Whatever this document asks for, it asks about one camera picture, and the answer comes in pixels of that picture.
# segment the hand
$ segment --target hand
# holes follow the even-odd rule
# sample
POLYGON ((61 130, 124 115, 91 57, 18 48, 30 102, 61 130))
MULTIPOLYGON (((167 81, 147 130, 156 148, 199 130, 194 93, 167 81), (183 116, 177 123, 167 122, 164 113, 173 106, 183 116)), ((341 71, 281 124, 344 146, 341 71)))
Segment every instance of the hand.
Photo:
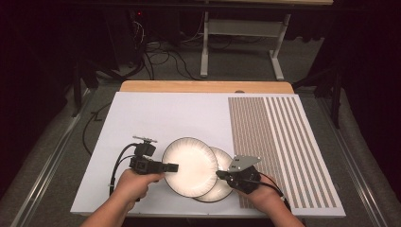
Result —
MULTIPOLYGON (((269 179, 263 174, 260 174, 260 177, 260 182, 274 185, 272 181, 274 179, 272 177, 269 179)), ((270 209, 274 206, 274 204, 277 202, 283 203, 280 196, 274 189, 263 185, 259 185, 257 189, 250 194, 245 194, 241 191, 238 191, 238 194, 248 199, 256 209, 267 215, 270 213, 270 209)))
MULTIPOLYGON (((274 179, 260 174, 260 182, 274 185, 274 179)), ((287 209, 278 193, 267 186, 259 185, 256 190, 250 194, 238 191, 238 194, 251 201, 253 206, 259 211, 269 216, 276 227, 302 227, 304 226, 292 213, 287 209)))
POLYGON ((131 168, 124 170, 118 180, 112 197, 118 197, 127 204, 128 211, 135 205, 137 199, 142 199, 148 192, 148 185, 162 180, 165 173, 139 175, 131 168))

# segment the gray floor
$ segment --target gray floor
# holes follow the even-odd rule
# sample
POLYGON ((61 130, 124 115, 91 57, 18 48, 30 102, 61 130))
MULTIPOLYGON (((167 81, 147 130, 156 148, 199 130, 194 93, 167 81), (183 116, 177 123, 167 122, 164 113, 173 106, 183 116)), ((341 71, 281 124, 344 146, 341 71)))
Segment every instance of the gray floor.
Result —
MULTIPOLYGON (((300 40, 284 42, 279 61, 288 82, 297 81, 306 76, 321 43, 304 44, 300 40)), ((270 44, 272 44, 271 40, 265 40, 253 44, 232 44, 224 50, 211 49, 208 79, 274 80, 271 65, 267 59, 266 46, 270 44)), ((211 45, 219 48, 225 43, 212 43, 211 45)), ((199 75, 201 62, 199 46, 171 47, 164 45, 163 49, 163 52, 157 49, 153 53, 149 53, 153 62, 155 79, 186 79, 177 71, 180 70, 181 73, 187 75, 184 64, 172 50, 180 53, 193 77, 199 75), (168 57, 167 50, 170 50, 171 55, 164 62, 168 57)), ((148 79, 147 70, 142 70, 132 79, 148 79)), ((27 157, 6 196, 0 201, 0 226, 10 226, 13 221, 18 223, 16 226, 78 226, 83 222, 85 217, 72 215, 69 212, 90 160, 89 154, 82 145, 82 132, 92 116, 91 112, 99 110, 112 101, 113 95, 120 86, 118 83, 103 79, 100 82, 97 90, 87 91, 85 94, 85 106, 78 117, 71 117, 74 103, 72 93, 67 95, 69 103, 48 125, 41 139, 27 157), (54 165, 49 166, 48 160, 55 161, 54 165), (49 184, 39 182, 38 185, 42 185, 42 189, 34 188, 36 189, 33 190, 34 195, 30 197, 29 192, 36 185, 35 182, 41 174, 47 177, 49 184), (28 207, 31 209, 30 212, 22 209, 28 207)), ((313 88, 303 88, 296 92, 301 97, 306 115, 347 217, 308 218, 305 220, 306 225, 399 226, 398 223, 401 221, 400 204, 359 133, 348 107, 345 93, 342 93, 340 107, 341 128, 336 130, 327 118, 326 103, 328 100, 316 99, 312 91, 313 88)), ((107 108, 101 111, 98 118, 105 119, 107 111, 107 108)), ((88 125, 85 141, 90 150, 95 147, 103 122, 92 121, 88 125)), ((155 220, 147 219, 145 221, 144 223, 142 219, 134 220, 132 226, 160 225, 155 220)), ((173 221, 173 219, 169 222, 171 226, 180 226, 185 223, 193 222, 179 222, 178 220, 173 221)), ((224 226, 228 222, 214 223, 224 226)))

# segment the metal stand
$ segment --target metal stand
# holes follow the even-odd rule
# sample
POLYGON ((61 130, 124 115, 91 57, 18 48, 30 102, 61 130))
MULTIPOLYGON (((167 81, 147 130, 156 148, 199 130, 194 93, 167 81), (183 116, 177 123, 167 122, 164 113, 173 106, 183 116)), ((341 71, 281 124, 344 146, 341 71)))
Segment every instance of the metal stand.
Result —
POLYGON ((259 37, 276 37, 277 42, 274 50, 269 51, 269 57, 273 66, 274 75, 277 80, 284 80, 280 63, 277 59, 278 53, 286 35, 290 14, 286 14, 283 22, 260 22, 260 21, 238 21, 238 20, 209 20, 209 12, 204 12, 203 23, 203 49, 200 62, 200 76, 207 78, 209 65, 208 39, 209 34, 219 35, 243 35, 259 37))

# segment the table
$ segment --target table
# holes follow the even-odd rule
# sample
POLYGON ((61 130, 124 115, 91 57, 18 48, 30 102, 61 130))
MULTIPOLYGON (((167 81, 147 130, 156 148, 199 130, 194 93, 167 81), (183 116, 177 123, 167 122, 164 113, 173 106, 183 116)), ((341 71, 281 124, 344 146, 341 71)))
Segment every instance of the table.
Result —
MULTIPOLYGON (((215 0, 214 2, 243 2, 243 3, 266 3, 287 5, 332 5, 333 0, 215 0)), ((209 64, 208 40, 209 34, 218 35, 240 35, 276 38, 273 50, 269 51, 271 65, 277 80, 284 80, 280 63, 277 59, 281 44, 286 35, 290 14, 286 14, 282 22, 244 21, 227 19, 209 19, 209 12, 204 12, 203 25, 203 49, 200 61, 200 76, 207 77, 209 64)))
MULTIPOLYGON (((198 138, 232 157, 260 156, 263 161, 256 167, 276 177, 288 195, 294 215, 300 218, 345 216, 301 101, 287 82, 124 82, 114 97, 72 213, 89 215, 108 198, 113 164, 121 149, 133 142, 133 135, 158 140, 152 156, 156 161, 162 160, 163 151, 171 142, 182 137, 198 138), (246 93, 235 93, 238 90, 246 93), (256 113, 267 105, 266 114, 247 117, 247 112, 256 113), (292 148, 284 148, 286 143, 292 148)), ((121 164, 117 178, 128 167, 128 161, 121 164)), ((218 202, 198 202, 179 196, 165 181, 152 185, 129 216, 266 217, 236 193, 218 202)))

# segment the dark background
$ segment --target dark background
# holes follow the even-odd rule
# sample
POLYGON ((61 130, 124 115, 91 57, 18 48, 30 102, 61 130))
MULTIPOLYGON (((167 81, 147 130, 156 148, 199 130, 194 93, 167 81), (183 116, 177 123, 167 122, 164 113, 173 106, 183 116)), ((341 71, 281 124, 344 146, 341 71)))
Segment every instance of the dark background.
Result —
MULTIPOLYGON (((340 63, 342 87, 360 130, 401 199, 397 175, 401 161, 398 139, 401 18, 397 13, 400 5, 397 1, 356 0, 335 1, 335 5, 367 6, 371 10, 338 15, 294 13, 286 39, 301 36, 308 42, 325 38, 310 75, 332 67, 333 61, 340 63)), ((188 36, 194 34, 201 19, 201 13, 194 11, 144 13, 153 35, 176 45, 179 45, 180 31, 188 36)), ((238 13, 223 15, 250 17, 238 13)), ((3 163, 0 194, 3 196, 48 122, 65 105, 64 92, 72 84, 78 56, 93 58, 109 68, 115 65, 115 58, 104 18, 97 10, 71 10, 45 1, 35 4, 24 0, 2 1, 0 29, 0 160, 3 163), (88 27, 96 29, 92 28, 89 34, 83 32, 88 27), (100 55, 109 58, 96 59, 100 55)), ((319 85, 322 80, 310 85, 319 85)))

